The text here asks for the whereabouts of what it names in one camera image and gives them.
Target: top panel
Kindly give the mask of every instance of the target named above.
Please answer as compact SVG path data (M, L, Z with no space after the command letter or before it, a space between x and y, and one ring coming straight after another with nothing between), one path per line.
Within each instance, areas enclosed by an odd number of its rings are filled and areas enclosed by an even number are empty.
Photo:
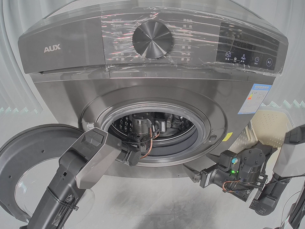
M121 77L178 65L275 76L288 41L231 0L75 0L33 25L18 46L26 73L98 66Z

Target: washing machine door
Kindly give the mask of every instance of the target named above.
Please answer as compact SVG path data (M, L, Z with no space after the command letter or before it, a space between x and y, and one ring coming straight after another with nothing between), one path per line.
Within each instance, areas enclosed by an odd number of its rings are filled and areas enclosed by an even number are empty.
M7 141L0 149L0 205L23 222L33 215L46 187L52 180L58 159L82 135L69 125L48 124L27 129ZM79 223L91 210L95 196L86 190L82 204L65 224Z

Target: qr code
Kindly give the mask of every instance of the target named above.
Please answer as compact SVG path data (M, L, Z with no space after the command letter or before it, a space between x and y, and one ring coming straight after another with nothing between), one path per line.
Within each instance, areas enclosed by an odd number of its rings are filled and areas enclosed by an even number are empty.
M267 93L259 93L256 97L256 100L264 100L265 96L266 96Z

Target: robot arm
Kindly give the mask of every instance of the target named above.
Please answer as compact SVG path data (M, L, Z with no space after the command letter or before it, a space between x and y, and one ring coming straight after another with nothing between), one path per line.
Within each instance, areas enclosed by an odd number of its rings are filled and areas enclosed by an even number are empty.
M219 156L207 154L216 164L196 171L183 164L184 171L193 182L200 182L202 188L216 184L224 192L247 201L250 193L257 188L257 194L251 202L250 209L259 215L266 216L273 212L287 184L294 177L305 176L305 125L286 133L278 159L273 168L273 176L266 183L265 167L270 156L276 151L272 146L258 142L250 149L236 154L229 150ZM305 210L305 190L289 214L289 228L297 229Z
M276 148L258 142L238 154L230 150L222 152L219 156L207 154L216 164L201 172L185 164L183 169L193 182L200 182L202 188L216 184L224 192L246 202L255 188L259 191L263 189L267 181L266 162L275 151Z
M61 229L86 189L92 188L113 161L135 166L138 148L93 128L79 137L59 159L59 168L31 220L22 229Z

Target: washing machine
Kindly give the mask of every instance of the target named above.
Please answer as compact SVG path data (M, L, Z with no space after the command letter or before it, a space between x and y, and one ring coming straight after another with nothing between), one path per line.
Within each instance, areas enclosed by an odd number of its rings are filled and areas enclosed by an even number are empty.
M281 74L288 40L232 0L75 0L18 47L71 132L98 127L131 142L133 115L158 122L150 154L135 167L113 163L108 175L169 178L232 145Z

